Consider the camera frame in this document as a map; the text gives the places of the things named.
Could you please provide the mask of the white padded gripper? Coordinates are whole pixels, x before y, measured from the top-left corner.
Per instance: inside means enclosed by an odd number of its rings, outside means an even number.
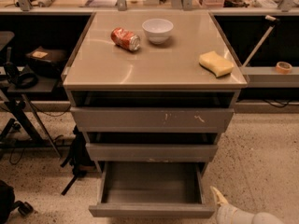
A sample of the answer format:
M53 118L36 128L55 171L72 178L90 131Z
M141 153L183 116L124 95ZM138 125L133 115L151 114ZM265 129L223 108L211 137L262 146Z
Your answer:
M215 204L219 207L216 215L217 224L251 224L254 215L231 204L214 186L210 187Z

